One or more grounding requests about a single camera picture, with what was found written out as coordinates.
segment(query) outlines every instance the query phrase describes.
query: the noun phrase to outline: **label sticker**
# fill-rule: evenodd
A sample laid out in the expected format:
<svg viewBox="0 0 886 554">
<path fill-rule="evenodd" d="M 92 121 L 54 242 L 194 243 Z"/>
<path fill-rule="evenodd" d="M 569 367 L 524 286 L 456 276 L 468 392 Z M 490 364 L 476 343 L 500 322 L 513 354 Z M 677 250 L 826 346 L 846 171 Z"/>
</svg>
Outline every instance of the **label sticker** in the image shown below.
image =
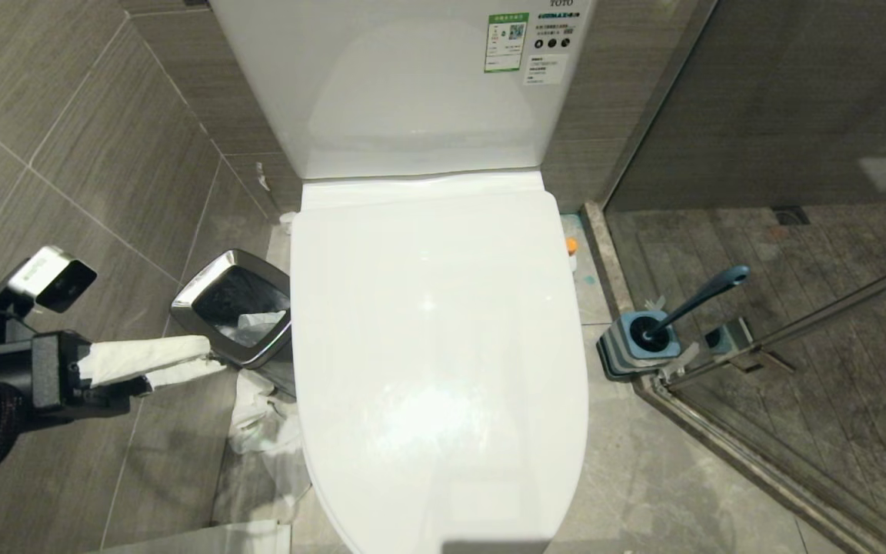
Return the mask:
<svg viewBox="0 0 886 554">
<path fill-rule="evenodd" d="M 488 50 L 485 73 L 517 71 L 525 50 L 528 13 L 495 14 L 488 17 Z"/>
<path fill-rule="evenodd" d="M 569 54 L 528 56 L 525 68 L 526 85 L 558 85 L 566 73 Z"/>
</svg>

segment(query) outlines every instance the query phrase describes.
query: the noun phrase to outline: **toilet lid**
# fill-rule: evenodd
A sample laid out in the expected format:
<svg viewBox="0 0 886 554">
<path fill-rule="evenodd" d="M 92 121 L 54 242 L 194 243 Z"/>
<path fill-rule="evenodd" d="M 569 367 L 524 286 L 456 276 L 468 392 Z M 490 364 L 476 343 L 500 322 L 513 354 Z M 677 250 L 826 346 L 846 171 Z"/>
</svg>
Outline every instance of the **toilet lid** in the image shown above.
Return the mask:
<svg viewBox="0 0 886 554">
<path fill-rule="evenodd" d="M 580 319 L 551 194 L 304 211 L 291 269 L 306 459 L 345 543 L 541 552 L 587 439 Z"/>
</svg>

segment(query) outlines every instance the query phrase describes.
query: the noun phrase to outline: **toilet brush holder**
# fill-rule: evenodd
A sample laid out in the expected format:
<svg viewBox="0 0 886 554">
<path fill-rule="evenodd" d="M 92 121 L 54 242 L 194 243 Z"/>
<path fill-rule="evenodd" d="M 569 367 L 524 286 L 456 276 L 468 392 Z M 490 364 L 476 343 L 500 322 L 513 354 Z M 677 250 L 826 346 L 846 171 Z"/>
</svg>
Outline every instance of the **toilet brush holder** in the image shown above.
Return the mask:
<svg viewBox="0 0 886 554">
<path fill-rule="evenodd" d="M 721 271 L 707 281 L 692 298 L 672 313 L 662 311 L 622 313 L 597 341 L 605 375 L 612 381 L 631 381 L 648 374 L 682 353 L 672 323 L 703 302 L 743 283 L 750 275 L 746 265 Z"/>
</svg>

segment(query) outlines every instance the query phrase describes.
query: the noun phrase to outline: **blue toilet brush handle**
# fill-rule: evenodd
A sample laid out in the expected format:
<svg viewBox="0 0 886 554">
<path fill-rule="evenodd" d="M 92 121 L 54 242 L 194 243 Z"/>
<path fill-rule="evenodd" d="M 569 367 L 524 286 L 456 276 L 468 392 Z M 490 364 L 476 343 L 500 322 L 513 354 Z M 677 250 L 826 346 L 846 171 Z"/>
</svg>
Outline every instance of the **blue toilet brush handle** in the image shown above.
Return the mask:
<svg viewBox="0 0 886 554">
<path fill-rule="evenodd" d="M 692 298 L 687 299 L 682 305 L 674 309 L 672 313 L 669 313 L 667 318 L 662 319 L 660 322 L 655 323 L 653 327 L 647 329 L 645 331 L 645 337 L 651 337 L 658 331 L 671 325 L 676 319 L 682 318 L 686 313 L 692 312 L 693 309 L 698 308 L 699 305 L 702 305 L 703 302 L 706 302 L 708 299 L 713 298 L 715 295 L 724 294 L 726 291 L 731 290 L 748 280 L 748 275 L 750 275 L 750 268 L 746 265 L 736 265 L 721 271 L 714 276 L 713 279 L 707 281 L 700 290 L 696 291 L 696 294 L 693 295 Z"/>
</svg>

